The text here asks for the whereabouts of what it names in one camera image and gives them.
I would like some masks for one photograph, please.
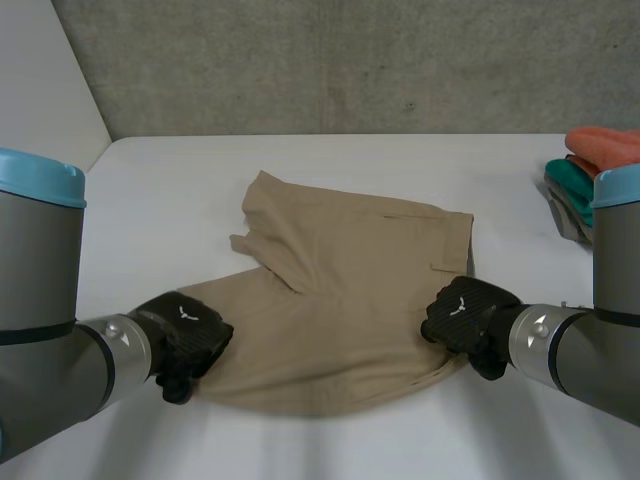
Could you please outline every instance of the concrete wall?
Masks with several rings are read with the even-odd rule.
[[[110,143],[51,2],[0,1],[0,146],[87,171]]]
[[[634,0],[54,0],[114,138],[640,125]]]

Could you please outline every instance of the gray wall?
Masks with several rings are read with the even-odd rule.
[[[638,0],[53,0],[114,139],[640,126]]]

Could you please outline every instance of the orange towel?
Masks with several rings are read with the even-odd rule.
[[[575,155],[567,155],[567,160],[578,165],[591,178],[596,178],[601,171],[593,163],[589,163],[584,158],[576,157]]]
[[[640,130],[577,128],[567,134],[565,145],[575,154],[569,160],[593,177],[603,170],[640,163]]]

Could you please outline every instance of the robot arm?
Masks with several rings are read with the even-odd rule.
[[[640,426],[639,181],[639,165],[596,180],[593,310],[523,305],[493,285],[459,277],[427,309],[422,335],[467,353],[485,378],[499,378],[511,364]],[[452,315],[459,298],[465,310]]]
[[[185,403],[233,328],[177,292],[75,321],[84,175],[0,149],[0,463],[127,396],[150,376]]]

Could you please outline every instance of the folded towel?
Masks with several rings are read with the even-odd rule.
[[[560,185],[582,221],[593,226],[593,179],[579,166],[564,158],[551,160],[545,166],[545,172]]]
[[[593,179],[595,179],[598,176],[598,174],[600,173],[600,171],[601,171],[593,163],[589,163],[584,158],[580,158],[580,157],[577,157],[575,155],[567,155],[566,158],[571,163],[575,163],[576,165],[578,165],[582,170],[585,171],[585,173],[587,175],[589,175]]]
[[[578,157],[571,160],[589,175],[640,163],[640,130],[617,132],[598,127],[576,128],[567,134],[565,145]]]
[[[584,223],[580,214],[573,208],[565,191],[547,174],[544,175],[544,183],[547,186],[549,208],[560,235],[567,240],[590,245],[593,242],[591,227]]]

